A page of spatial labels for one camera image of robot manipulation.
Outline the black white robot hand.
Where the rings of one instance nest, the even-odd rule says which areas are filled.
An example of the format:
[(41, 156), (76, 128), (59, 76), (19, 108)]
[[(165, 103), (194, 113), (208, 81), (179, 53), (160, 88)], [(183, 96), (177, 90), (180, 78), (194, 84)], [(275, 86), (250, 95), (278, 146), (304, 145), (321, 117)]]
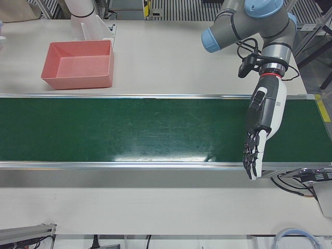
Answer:
[(243, 166), (252, 181), (261, 177), (265, 145), (280, 128), (286, 97), (281, 77), (273, 73), (260, 76), (245, 116)]

